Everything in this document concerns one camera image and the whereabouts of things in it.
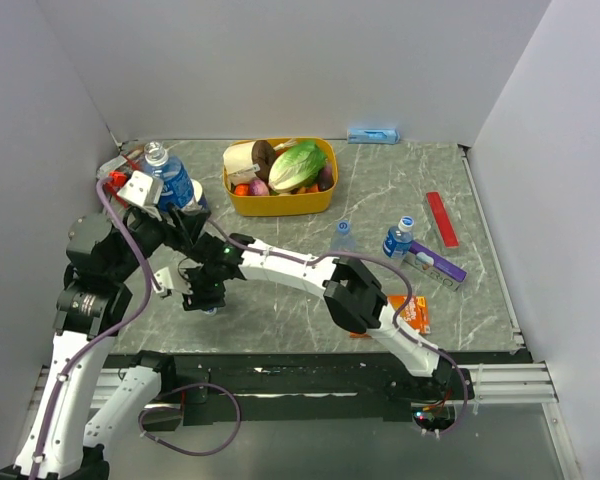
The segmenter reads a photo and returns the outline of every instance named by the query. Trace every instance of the orange snack packet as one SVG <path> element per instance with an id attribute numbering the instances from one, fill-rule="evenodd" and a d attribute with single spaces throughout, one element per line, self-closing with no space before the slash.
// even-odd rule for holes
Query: orange snack packet
<path id="1" fill-rule="evenodd" d="M 406 295 L 388 295 L 389 304 L 397 310 L 406 300 Z M 427 299 L 414 295 L 407 308 L 401 313 L 400 317 L 404 319 L 411 328 L 419 330 L 421 334 L 431 333 L 429 326 L 429 309 L 427 308 Z M 366 333 L 349 333 L 351 338 L 370 338 Z"/>

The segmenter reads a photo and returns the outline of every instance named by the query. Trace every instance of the bottle label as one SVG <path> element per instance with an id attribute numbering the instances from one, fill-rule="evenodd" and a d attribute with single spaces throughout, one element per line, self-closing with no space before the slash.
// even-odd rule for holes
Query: bottle label
<path id="1" fill-rule="evenodd" d="M 410 243 L 399 242 L 391 232 L 382 244 L 382 250 L 387 257 L 404 257 L 409 251 Z"/>
<path id="2" fill-rule="evenodd" d="M 158 208 L 167 210 L 167 204 L 173 203 L 178 208 L 183 208 L 193 198 L 193 185 L 187 171 L 181 165 L 173 170 L 155 170 L 154 174 L 164 181 L 162 193 L 158 201 Z"/>

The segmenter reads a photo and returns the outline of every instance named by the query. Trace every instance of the white wall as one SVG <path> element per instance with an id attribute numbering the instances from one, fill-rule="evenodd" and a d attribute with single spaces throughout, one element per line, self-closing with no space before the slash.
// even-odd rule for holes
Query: white wall
<path id="1" fill-rule="evenodd" d="M 38 0 L 116 138 L 472 145 L 549 0 Z"/>
<path id="2" fill-rule="evenodd" d="M 523 333 L 600 479 L 600 0 L 553 0 L 471 153 Z"/>
<path id="3" fill-rule="evenodd" d="M 35 2 L 0 0 L 0 468 L 51 352 L 68 228 L 114 147 Z"/>

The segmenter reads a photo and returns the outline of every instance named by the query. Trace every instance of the blue bottle cap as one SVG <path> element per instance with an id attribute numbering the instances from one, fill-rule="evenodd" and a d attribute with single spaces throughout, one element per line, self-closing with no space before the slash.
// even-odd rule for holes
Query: blue bottle cap
<path id="1" fill-rule="evenodd" d="M 407 227 L 409 229 L 411 229 L 411 227 L 413 227 L 414 223 L 415 222 L 413 221 L 413 218 L 411 218 L 411 217 L 402 217 L 400 219 L 400 225 L 404 226 L 404 227 Z"/>
<path id="2" fill-rule="evenodd" d="M 338 232 L 339 233 L 349 233 L 349 230 L 351 230 L 351 226 L 349 225 L 349 222 L 347 222 L 346 220 L 340 220 L 338 222 Z"/>

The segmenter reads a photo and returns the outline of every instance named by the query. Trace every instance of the black base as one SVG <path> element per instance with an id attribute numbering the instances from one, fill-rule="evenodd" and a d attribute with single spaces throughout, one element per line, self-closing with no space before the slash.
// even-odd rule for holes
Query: black base
<path id="1" fill-rule="evenodd" d="M 63 480 L 107 480 L 109 463 L 103 460 L 103 450 L 102 445 L 94 448 L 84 447 L 80 470 L 64 477 Z M 26 480 L 27 478 L 29 475 L 22 475 L 20 468 L 9 466 L 0 470 L 0 480 Z M 58 474 L 49 474 L 44 480 L 58 480 Z"/>
<path id="2" fill-rule="evenodd" d="M 526 350 L 456 352 L 459 364 L 532 363 Z M 132 356 L 112 355 L 105 368 L 124 368 Z M 177 384 L 209 381 L 240 395 L 246 421 L 382 418 L 411 421 L 411 402 L 437 401 L 442 392 L 430 379 L 410 376 L 390 353 L 176 354 Z M 463 370 L 470 380 L 469 372 Z M 450 399 L 462 399 L 459 376 L 449 376 Z M 469 398 L 473 398 L 470 384 Z M 286 394 L 263 398 L 258 394 Z M 308 394 L 327 394 L 308 396 Z M 214 390 L 187 393 L 184 425 L 232 421 L 233 405 Z"/>

